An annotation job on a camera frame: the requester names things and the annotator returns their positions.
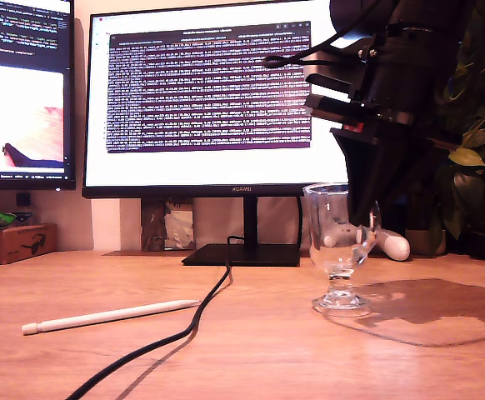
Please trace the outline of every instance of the monitor base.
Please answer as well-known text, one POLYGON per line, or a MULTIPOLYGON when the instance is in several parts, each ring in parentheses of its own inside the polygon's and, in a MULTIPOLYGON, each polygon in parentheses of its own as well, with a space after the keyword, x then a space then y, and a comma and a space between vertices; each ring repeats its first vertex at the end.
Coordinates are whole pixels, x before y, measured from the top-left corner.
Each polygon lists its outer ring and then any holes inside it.
MULTIPOLYGON (((230 244, 230 265, 239 267, 297 267, 300 249, 296 244, 258 244, 246 248, 230 244)), ((226 265, 227 244, 207 244, 185 258, 183 265, 226 265)))

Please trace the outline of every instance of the clear glass cup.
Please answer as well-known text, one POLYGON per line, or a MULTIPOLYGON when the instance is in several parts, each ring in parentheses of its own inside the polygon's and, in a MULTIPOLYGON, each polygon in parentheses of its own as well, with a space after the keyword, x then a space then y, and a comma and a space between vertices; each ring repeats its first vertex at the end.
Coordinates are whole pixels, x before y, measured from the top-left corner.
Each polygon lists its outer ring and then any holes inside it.
POLYGON ((368 301, 353 291, 350 278, 376 245, 381 231, 378 204, 370 210, 367 226, 354 226, 348 218, 347 183, 310 185, 303 195, 310 212, 311 260, 329 277, 327 293, 314 299, 313 307, 338 317, 370 313, 368 301))

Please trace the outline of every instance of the computer monitor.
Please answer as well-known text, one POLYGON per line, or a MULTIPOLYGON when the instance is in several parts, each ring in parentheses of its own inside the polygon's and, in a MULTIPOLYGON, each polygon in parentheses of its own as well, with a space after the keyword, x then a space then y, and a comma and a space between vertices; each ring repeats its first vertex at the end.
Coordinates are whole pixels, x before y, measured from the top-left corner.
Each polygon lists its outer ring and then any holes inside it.
POLYGON ((75 188, 73 0, 0 1, 0 189, 75 188))
MULTIPOLYGON (((331 36, 328 7, 295 0, 92 15, 83 196, 243 197, 245 244, 232 263, 298 264, 296 245, 258 243, 257 198, 346 182, 346 166, 332 123, 306 114, 303 68, 261 61, 331 36)), ((224 245, 207 245, 184 263, 225 258, 224 245)))

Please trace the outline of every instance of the wooden desk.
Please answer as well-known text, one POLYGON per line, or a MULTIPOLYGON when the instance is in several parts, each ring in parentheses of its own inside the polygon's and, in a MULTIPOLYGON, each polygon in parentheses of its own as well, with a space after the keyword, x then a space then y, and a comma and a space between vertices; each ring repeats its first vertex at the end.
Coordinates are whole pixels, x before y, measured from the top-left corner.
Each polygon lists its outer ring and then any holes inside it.
MULTIPOLYGON (((181 257, 53 253, 0 266, 0 398, 65 398, 122 355, 183 330, 194 309, 24 337, 25 323, 201 299, 223 267, 181 257)), ((371 258, 353 281, 373 315, 312 310, 326 278, 301 267, 235 267, 196 337, 129 363, 85 398, 483 399, 485 262, 371 258)))

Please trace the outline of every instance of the wall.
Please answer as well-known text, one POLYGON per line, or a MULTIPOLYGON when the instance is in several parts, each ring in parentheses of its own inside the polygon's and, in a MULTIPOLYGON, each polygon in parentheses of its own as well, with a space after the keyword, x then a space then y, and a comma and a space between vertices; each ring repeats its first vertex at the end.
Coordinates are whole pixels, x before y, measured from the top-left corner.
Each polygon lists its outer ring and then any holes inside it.
MULTIPOLYGON (((33 192, 32 204, 42 222, 58 225, 60 250, 134 250, 140 247, 138 199, 87 200, 81 196, 90 15, 139 9, 176 8, 203 4, 243 3, 211 0, 76 0, 76 150, 77 190, 33 192)), ((0 210, 13 211, 15 192, 0 191, 0 210)), ((197 245, 224 243, 229 234, 243 234, 243 201, 239 198, 195 200, 197 245)), ((294 243, 298 208, 293 198, 263 198, 258 204, 259 239, 264 243, 294 243)), ((307 245, 307 234, 304 243, 307 245)))

